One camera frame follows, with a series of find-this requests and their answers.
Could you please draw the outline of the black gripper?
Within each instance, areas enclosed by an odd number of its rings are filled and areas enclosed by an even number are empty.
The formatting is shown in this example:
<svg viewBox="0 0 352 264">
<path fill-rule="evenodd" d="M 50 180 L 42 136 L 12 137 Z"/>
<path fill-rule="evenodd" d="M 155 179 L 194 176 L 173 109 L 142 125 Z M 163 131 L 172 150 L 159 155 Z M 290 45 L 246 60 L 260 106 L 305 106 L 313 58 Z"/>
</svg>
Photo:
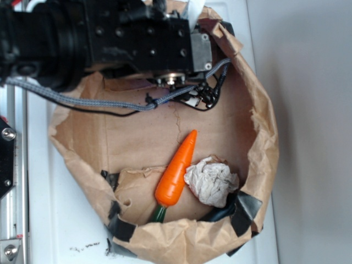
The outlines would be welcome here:
<svg viewBox="0 0 352 264">
<path fill-rule="evenodd" d="M 188 8 L 168 12 L 165 1 L 87 1 L 86 10 L 86 73 L 174 86 L 203 82 L 212 69 L 210 38 Z"/>
</svg>

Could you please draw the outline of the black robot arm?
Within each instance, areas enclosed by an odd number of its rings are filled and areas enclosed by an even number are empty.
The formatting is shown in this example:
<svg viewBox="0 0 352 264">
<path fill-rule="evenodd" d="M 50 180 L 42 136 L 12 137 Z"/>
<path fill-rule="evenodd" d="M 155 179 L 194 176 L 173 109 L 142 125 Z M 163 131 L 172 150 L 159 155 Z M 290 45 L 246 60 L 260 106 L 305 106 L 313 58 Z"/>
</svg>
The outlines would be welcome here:
<svg viewBox="0 0 352 264">
<path fill-rule="evenodd" d="M 165 1 L 1 2 L 1 79 L 28 76 L 58 92 L 94 72 L 107 79 L 201 81 L 211 43 Z"/>
</svg>

